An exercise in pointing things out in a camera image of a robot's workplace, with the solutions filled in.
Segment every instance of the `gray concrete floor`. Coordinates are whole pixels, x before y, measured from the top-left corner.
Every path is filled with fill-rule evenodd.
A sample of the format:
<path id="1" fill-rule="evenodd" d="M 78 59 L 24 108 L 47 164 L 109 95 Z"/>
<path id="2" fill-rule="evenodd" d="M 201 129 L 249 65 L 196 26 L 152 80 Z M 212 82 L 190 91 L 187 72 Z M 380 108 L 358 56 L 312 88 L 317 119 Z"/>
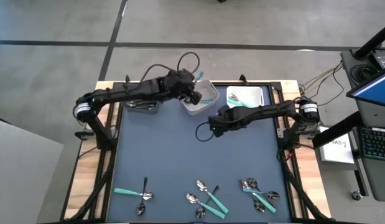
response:
<path id="1" fill-rule="evenodd" d="M 103 41 L 111 37 L 121 0 L 0 0 L 1 40 Z M 360 46 L 385 26 L 385 0 L 129 0 L 118 42 Z M 190 49 L 115 48 L 106 80 L 139 80 L 153 63 L 175 67 Z M 334 67 L 339 52 L 290 50 L 194 50 L 212 80 L 294 79 L 299 83 Z M 94 89 L 106 47 L 0 45 L 0 117 L 65 145 L 39 222 L 59 219 L 80 141 L 72 117 L 75 100 Z M 188 59 L 185 67 L 194 66 Z M 147 78 L 164 75 L 154 69 Z M 341 70 L 337 79 L 349 89 Z M 314 99 L 340 91 L 329 79 Z M 341 95 L 321 107 L 322 121 L 335 124 L 356 111 Z M 333 218 L 385 223 L 385 203 L 350 199 L 351 171 L 320 165 Z"/>

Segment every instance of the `dark blue mat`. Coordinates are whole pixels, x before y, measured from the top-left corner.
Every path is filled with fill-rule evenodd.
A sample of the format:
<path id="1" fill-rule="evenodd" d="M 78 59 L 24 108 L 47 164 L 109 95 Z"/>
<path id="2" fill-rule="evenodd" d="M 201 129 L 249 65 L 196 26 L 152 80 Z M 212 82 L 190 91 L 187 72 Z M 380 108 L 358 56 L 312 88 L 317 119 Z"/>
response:
<path id="1" fill-rule="evenodd" d="M 261 86 L 264 101 L 270 103 L 269 90 Z M 248 128 L 224 133 L 208 142 L 195 139 L 195 128 L 207 121 L 226 104 L 226 87 L 217 86 L 216 105 L 196 116 L 187 114 L 181 102 L 167 101 L 157 114 L 124 110 L 107 222 L 289 222 L 290 212 L 280 162 L 276 159 L 277 139 L 273 119 L 252 122 Z M 210 136 L 208 125 L 199 136 Z M 144 177 L 147 190 L 155 199 L 146 201 L 146 212 L 136 215 L 141 198 L 114 194 L 114 188 L 142 192 Z M 262 191 L 274 190 L 281 198 L 277 212 L 255 211 L 250 195 L 242 192 L 239 179 L 254 177 Z M 206 211 L 195 217 L 199 205 L 190 204 L 185 195 L 193 193 L 205 203 L 208 195 L 200 192 L 195 181 L 204 181 L 209 191 L 220 186 L 217 198 L 230 211 L 220 219 Z M 210 206 L 220 210 L 213 201 Z"/>

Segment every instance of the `computer monitor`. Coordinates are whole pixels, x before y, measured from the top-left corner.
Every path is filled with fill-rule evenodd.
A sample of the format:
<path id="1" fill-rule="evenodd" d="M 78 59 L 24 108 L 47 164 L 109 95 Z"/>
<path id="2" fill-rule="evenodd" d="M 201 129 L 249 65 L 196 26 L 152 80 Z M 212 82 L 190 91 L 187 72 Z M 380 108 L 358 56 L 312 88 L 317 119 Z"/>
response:
<path id="1" fill-rule="evenodd" d="M 347 92 L 347 97 L 385 106 L 385 68 Z"/>

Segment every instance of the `wooden table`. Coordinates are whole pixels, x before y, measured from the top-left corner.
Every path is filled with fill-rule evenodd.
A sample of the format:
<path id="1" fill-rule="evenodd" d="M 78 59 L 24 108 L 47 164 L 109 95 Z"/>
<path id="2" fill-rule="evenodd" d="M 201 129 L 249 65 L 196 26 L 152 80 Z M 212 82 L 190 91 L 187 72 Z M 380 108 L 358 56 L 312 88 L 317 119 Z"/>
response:
<path id="1" fill-rule="evenodd" d="M 222 80 L 219 82 L 234 83 L 238 81 Z M 258 81 L 249 81 L 249 82 L 252 82 L 252 83 L 281 82 L 284 100 L 293 100 L 294 98 L 300 96 L 299 87 L 297 85 L 297 81 L 295 80 L 264 80 L 264 81 L 258 80 Z M 113 83 L 114 82 L 112 81 L 97 82 L 96 89 L 112 88 Z M 279 101 L 279 96 L 277 95 L 276 91 L 274 91 L 274 97 L 277 103 Z M 113 123 L 111 125 L 114 125 L 114 122 L 116 121 L 116 117 L 117 117 L 116 113 L 118 111 L 118 107 L 119 107 L 119 104 L 116 103 L 113 110 L 114 111 L 113 119 L 112 119 Z M 103 107 L 100 114 L 98 115 L 99 119 L 103 124 L 105 124 L 106 117 L 108 116 L 108 108 L 109 108 L 108 105 Z M 292 125 L 293 122 L 294 122 L 293 119 L 289 119 L 290 125 Z M 284 127 L 285 124 L 281 118 L 279 118 L 279 123 L 281 128 Z M 301 139 L 300 142 L 302 144 L 307 144 L 309 146 L 312 146 L 311 141 L 307 139 Z M 83 141 L 81 144 L 80 154 L 95 146 L 96 146 L 95 139 Z M 86 201 L 91 191 L 93 190 L 99 156 L 100 156 L 100 151 L 93 150 L 88 154 L 85 154 L 83 157 L 81 157 L 80 160 L 77 162 L 75 176 L 73 178 L 70 197 L 68 200 L 67 209 L 66 209 L 64 218 L 72 217 L 78 211 L 78 209 L 83 205 L 83 203 Z M 325 189 L 323 188 L 322 178 L 321 178 L 321 174 L 319 171 L 314 150 L 308 147 L 301 147 L 300 149 L 296 149 L 296 159 L 299 166 L 300 178 L 302 181 L 302 187 L 304 191 L 307 193 L 307 195 L 311 198 L 312 202 L 318 207 L 318 209 L 324 215 L 326 215 L 327 217 L 331 217 L 327 198 L 325 195 Z M 293 172 L 293 167 L 290 161 L 288 162 L 288 165 L 290 170 Z M 296 215 L 297 217 L 301 218 L 302 211 L 300 209 L 300 200 L 297 195 L 297 192 L 293 189 L 293 186 L 292 186 L 292 194 L 294 197 Z M 103 191 L 101 191 L 100 196 L 98 198 L 96 215 L 100 214 L 100 211 L 102 208 L 102 195 L 103 195 Z"/>

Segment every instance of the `keyboard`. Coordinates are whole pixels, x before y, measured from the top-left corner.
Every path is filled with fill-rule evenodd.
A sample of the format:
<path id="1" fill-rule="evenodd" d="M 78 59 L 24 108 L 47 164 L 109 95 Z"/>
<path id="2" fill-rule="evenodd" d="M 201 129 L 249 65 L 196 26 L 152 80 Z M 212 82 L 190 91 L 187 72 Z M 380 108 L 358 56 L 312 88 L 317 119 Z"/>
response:
<path id="1" fill-rule="evenodd" d="M 360 140 L 364 157 L 385 160 L 385 129 L 361 128 Z"/>

